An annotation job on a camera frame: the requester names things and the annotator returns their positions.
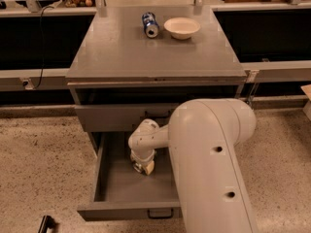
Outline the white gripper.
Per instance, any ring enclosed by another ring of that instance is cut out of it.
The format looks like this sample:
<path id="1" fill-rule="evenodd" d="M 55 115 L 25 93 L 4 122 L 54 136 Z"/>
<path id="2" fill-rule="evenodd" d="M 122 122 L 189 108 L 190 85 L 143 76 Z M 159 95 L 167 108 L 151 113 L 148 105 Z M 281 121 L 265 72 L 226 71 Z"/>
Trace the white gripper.
<path id="1" fill-rule="evenodd" d="M 144 171 L 149 176 L 155 168 L 155 154 L 155 150 L 132 150 L 130 159 L 135 165 L 144 166 Z"/>

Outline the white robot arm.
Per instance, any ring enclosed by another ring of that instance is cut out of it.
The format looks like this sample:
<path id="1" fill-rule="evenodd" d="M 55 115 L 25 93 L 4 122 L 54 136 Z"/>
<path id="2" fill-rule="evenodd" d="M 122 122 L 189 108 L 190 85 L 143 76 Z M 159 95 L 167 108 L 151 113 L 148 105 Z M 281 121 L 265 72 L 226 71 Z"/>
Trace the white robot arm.
<path id="1" fill-rule="evenodd" d="M 129 137 L 130 158 L 150 174 L 155 150 L 169 150 L 187 233 L 259 233 L 234 150 L 255 128 L 239 99 L 190 100 L 162 127 L 143 120 Z"/>

